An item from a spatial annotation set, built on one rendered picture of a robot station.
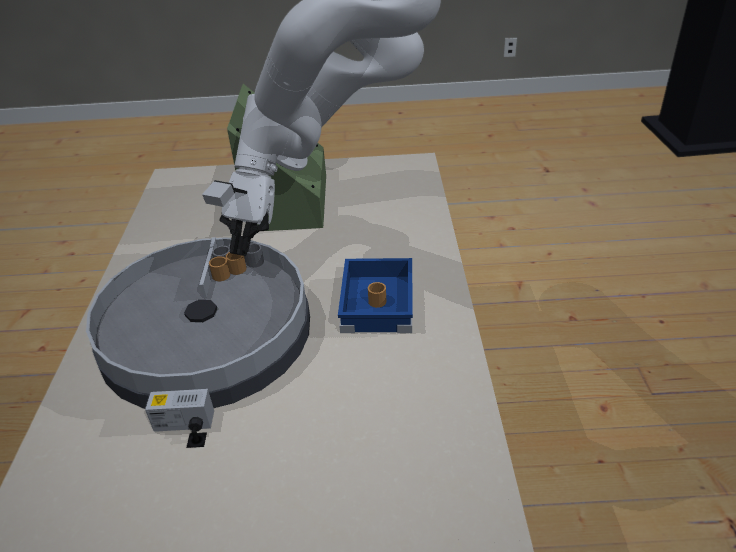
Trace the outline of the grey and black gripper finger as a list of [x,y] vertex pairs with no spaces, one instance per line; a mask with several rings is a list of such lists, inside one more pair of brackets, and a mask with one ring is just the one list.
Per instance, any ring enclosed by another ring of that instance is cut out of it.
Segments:
[[266,211],[266,214],[263,217],[263,220],[261,221],[260,225],[257,225],[257,223],[246,221],[245,228],[243,231],[243,236],[240,236],[239,238],[237,254],[246,256],[247,252],[249,251],[251,238],[253,238],[254,235],[257,234],[259,231],[266,231],[268,229],[269,229],[268,211]]
[[239,238],[242,232],[243,221],[235,220],[235,219],[229,220],[229,218],[226,218],[223,215],[221,215],[219,221],[227,225],[230,230],[230,233],[232,234],[231,243],[230,243],[230,253],[237,254]]

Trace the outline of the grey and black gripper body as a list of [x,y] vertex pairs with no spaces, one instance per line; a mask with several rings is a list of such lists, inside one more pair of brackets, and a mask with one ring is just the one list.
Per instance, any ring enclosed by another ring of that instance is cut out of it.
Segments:
[[247,194],[235,192],[222,207],[224,217],[260,225],[268,211],[268,222],[271,223],[275,195],[274,179],[262,173],[236,169],[229,183],[232,183],[234,188],[247,191]]

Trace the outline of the bronze bushing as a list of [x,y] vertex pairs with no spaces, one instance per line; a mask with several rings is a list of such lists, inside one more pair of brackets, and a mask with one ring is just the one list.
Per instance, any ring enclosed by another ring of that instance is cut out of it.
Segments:
[[386,286],[380,282],[371,283],[368,286],[369,305],[375,308],[383,307],[386,302]]
[[209,261],[212,278],[215,281],[224,281],[230,277],[228,261],[225,257],[215,257]]
[[231,254],[229,252],[226,254],[226,259],[228,261],[230,274],[239,275],[246,271],[247,268],[244,256]]

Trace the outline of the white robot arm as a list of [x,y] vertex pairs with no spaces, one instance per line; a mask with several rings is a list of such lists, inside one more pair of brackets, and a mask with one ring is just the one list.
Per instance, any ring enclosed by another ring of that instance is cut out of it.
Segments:
[[[268,176],[277,172],[276,163],[302,170],[321,128],[357,90],[417,69],[424,54],[417,32],[433,21],[440,4],[299,2],[281,22],[255,94],[247,98],[234,167]],[[348,41],[364,56],[362,61],[333,52]]]

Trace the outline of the blue open-top crate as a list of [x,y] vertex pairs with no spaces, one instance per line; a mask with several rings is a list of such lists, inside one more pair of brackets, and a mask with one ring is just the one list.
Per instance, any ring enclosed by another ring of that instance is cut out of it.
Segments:
[[[369,305],[368,286],[386,286],[386,304]],[[338,309],[340,333],[412,333],[412,258],[345,259]]]

